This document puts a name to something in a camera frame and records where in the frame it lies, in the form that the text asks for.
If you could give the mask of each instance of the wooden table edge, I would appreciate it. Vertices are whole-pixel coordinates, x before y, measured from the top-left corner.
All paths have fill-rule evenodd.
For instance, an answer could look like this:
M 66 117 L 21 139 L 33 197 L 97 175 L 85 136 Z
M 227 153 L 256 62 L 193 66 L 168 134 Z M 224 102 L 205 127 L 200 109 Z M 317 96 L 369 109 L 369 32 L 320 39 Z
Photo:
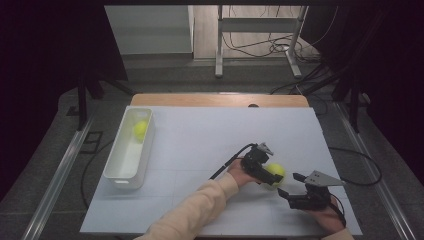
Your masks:
M 309 107 L 302 95 L 220 94 L 220 93 L 140 93 L 133 96 L 131 106 L 175 107 Z

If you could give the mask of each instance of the metal rail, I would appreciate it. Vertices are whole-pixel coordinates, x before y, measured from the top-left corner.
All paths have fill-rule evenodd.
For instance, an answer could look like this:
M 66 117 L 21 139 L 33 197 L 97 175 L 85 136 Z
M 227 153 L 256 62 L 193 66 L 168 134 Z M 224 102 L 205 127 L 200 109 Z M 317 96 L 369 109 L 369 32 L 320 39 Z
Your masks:
M 75 158 L 78 155 L 78 152 L 84 142 L 84 139 L 90 129 L 90 126 L 93 122 L 94 111 L 90 114 L 87 119 L 86 124 L 82 127 L 80 131 L 77 131 L 74 137 L 69 144 L 68 149 L 63 156 L 56 173 L 54 174 L 50 184 L 44 193 L 43 198 L 38 204 L 37 210 L 32 216 L 31 221 L 29 222 L 27 229 L 25 230 L 22 240 L 26 239 L 38 239 L 41 235 L 41 232 L 46 225 L 46 222 L 50 216 L 50 213 L 56 203 L 56 200 L 62 190 L 62 187 L 68 177 L 69 171 L 74 164 Z

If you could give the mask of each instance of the white table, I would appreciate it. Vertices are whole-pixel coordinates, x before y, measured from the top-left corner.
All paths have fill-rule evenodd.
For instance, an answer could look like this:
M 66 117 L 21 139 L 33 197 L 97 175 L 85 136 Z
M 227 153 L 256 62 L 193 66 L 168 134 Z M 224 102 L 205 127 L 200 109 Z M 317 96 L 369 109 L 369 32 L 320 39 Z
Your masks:
M 266 142 L 268 161 L 286 168 L 282 189 L 303 194 L 305 176 L 318 170 L 339 178 L 312 108 L 153 107 L 156 135 L 143 186 L 113 187 L 103 176 L 81 227 L 82 233 L 142 234 L 166 211 L 195 191 L 249 143 Z M 361 235 L 343 187 L 330 187 L 343 202 L 347 227 Z M 228 201 L 200 236 L 317 236 L 323 230 L 276 191 L 251 183 Z

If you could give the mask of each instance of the human hand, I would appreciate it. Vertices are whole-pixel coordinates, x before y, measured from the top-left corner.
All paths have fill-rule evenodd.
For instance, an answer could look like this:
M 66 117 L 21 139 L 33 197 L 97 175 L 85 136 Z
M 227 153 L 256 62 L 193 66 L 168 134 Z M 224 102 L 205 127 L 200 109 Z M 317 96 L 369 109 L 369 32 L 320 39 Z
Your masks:
M 335 197 L 331 197 L 331 203 L 334 206 L 338 207 L 337 200 Z M 319 211 L 318 210 L 317 211 L 303 210 L 303 211 L 305 211 L 306 213 L 311 215 L 313 218 L 315 218 L 318 224 L 322 228 L 324 228 L 329 234 L 340 232 L 341 230 L 345 228 L 339 216 L 337 215 L 337 213 L 333 209 L 331 209 L 329 206 Z
M 234 160 L 230 164 L 230 166 L 228 166 L 228 170 L 227 170 L 227 172 L 233 176 L 234 180 L 236 180 L 238 187 L 240 188 L 249 182 L 260 182 L 258 179 L 247 174 L 243 170 L 243 167 L 241 166 L 240 162 L 241 162 L 241 159 L 239 158 Z

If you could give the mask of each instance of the table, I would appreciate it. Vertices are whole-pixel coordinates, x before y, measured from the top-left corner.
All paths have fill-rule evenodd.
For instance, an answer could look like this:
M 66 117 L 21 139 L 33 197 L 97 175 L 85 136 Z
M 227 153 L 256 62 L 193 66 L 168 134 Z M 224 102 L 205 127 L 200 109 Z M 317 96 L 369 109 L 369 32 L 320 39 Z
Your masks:
M 260 107 L 247 108 L 251 104 Z M 82 233 L 142 234 L 250 143 L 246 141 L 258 138 L 266 140 L 278 156 L 271 157 L 271 162 L 286 167 L 281 188 L 291 194 L 302 194 L 305 190 L 304 184 L 291 176 L 294 172 L 309 175 L 319 169 L 338 177 L 315 113 L 303 96 L 137 94 L 131 106 L 149 107 L 154 112 L 156 135 L 144 184 L 140 189 L 127 191 L 113 187 L 102 176 Z M 330 187 L 330 191 L 343 202 L 351 232 L 361 235 L 344 188 Z M 322 234 L 323 230 L 310 216 L 290 209 L 276 191 L 249 184 L 229 200 L 224 213 L 205 226 L 200 236 Z

